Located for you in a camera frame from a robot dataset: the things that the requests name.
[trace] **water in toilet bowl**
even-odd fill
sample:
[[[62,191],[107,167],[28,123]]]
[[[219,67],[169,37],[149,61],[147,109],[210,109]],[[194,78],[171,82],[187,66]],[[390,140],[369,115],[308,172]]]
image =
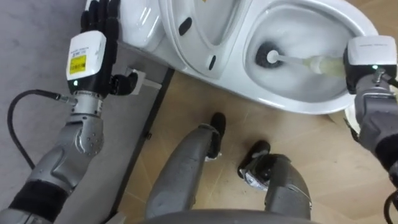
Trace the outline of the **water in toilet bowl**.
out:
[[[264,12],[254,29],[245,67],[258,85],[286,98],[305,102],[332,100],[345,92],[343,78],[316,75],[301,65],[286,63],[267,69],[255,63],[256,52],[265,41],[274,42],[286,56],[342,57],[346,44],[354,37],[343,23],[316,9],[283,4]]]

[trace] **toilet lid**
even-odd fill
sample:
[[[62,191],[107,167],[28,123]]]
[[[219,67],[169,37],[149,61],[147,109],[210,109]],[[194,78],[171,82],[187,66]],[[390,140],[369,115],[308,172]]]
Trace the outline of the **toilet lid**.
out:
[[[211,78],[219,78],[225,68],[247,5],[246,0],[159,0],[166,34],[178,55]]]

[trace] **white toilet bowl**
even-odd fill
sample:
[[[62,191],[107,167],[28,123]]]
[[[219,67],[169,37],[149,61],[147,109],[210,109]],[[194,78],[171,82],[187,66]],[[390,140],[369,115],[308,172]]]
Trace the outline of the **white toilet bowl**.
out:
[[[343,78],[296,65],[256,65],[264,41],[289,56],[341,57],[350,38],[377,35],[371,21],[343,0],[147,0],[141,8],[134,2],[121,1],[127,44],[214,86],[296,113],[340,111],[353,96]]]

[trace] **robotic hand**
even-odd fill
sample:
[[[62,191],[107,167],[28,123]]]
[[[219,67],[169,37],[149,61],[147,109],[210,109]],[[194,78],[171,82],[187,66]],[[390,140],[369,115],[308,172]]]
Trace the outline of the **robotic hand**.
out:
[[[398,104],[390,85],[398,87],[397,48],[387,36],[357,37],[348,43],[344,64],[348,91],[356,94],[354,139],[371,151],[398,188]],[[391,202],[398,210],[398,192],[387,198],[384,216],[388,223]]]
[[[8,125],[11,137],[33,169],[9,208],[0,212],[0,223],[53,223],[66,199],[82,180],[91,160],[103,146],[101,110],[108,94],[128,95],[137,74],[112,76],[118,49],[120,0],[90,2],[81,16],[81,34],[72,38],[67,80],[72,97],[42,90],[21,93],[11,103]],[[16,103],[29,94],[46,96],[73,106],[57,143],[34,167],[12,126]]]

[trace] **wooden floor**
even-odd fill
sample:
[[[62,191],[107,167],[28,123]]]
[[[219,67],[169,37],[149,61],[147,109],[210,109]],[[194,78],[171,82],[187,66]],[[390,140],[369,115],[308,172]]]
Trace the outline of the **wooden floor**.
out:
[[[398,39],[397,0],[352,0],[381,34]],[[320,223],[384,223],[382,206],[394,190],[370,153],[328,116],[275,110],[176,73],[131,175],[119,210],[127,223],[143,218],[149,192],[170,153],[182,138],[214,112],[227,117],[223,155],[207,162],[195,208],[262,210],[265,192],[247,186],[236,168],[258,139],[272,152],[286,154],[304,176],[313,199],[313,219]]]

